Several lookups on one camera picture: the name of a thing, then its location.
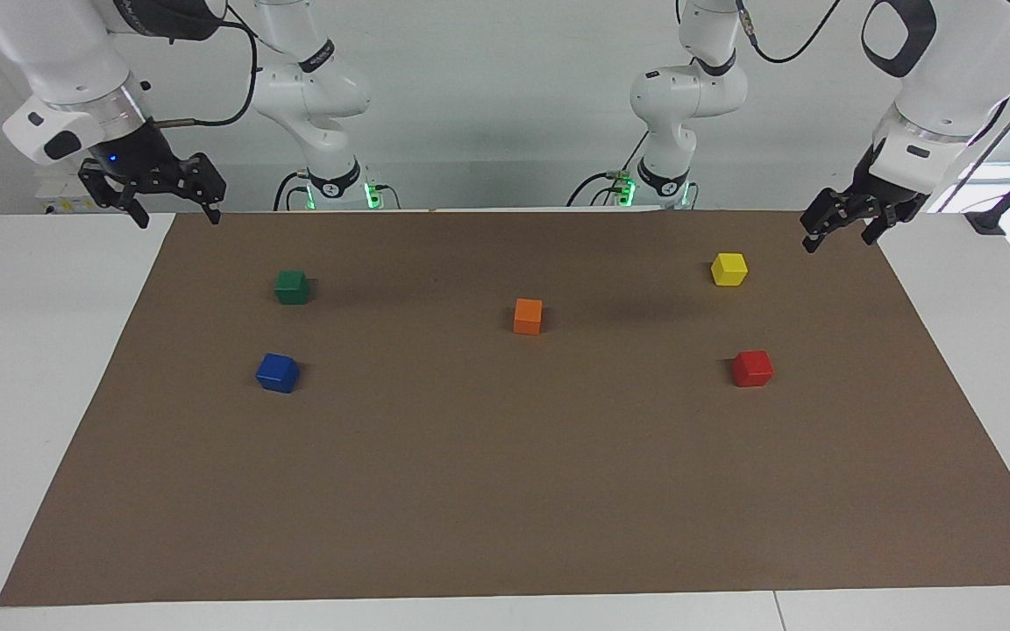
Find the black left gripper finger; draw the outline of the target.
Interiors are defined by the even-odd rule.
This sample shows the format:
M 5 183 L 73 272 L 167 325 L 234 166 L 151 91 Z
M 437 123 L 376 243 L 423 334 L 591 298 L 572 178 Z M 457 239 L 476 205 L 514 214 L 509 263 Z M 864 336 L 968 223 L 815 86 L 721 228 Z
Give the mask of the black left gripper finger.
M 867 246 L 874 246 L 880 237 L 898 223 L 902 223 L 902 204 L 875 202 L 871 207 L 871 221 L 863 229 L 861 239 Z
M 829 233 L 854 223 L 857 220 L 855 211 L 857 196 L 851 192 L 836 192 L 833 188 L 818 192 L 800 216 L 801 226 L 806 232 L 802 241 L 806 252 L 814 254 Z

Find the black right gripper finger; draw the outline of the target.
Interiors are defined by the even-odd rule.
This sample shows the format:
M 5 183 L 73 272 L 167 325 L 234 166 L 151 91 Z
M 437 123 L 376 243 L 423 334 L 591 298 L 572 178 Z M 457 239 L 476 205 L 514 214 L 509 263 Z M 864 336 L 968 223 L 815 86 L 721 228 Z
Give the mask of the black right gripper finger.
M 207 154 L 193 154 L 179 161 L 179 196 L 195 202 L 212 226 L 221 220 L 220 203 L 227 192 L 227 182 Z
M 79 167 L 79 180 L 93 202 L 99 207 L 124 212 L 140 229 L 149 226 L 152 219 L 149 219 L 143 205 L 137 200 L 137 185 L 124 184 L 120 190 L 116 190 L 109 183 L 107 172 L 97 160 L 82 160 Z

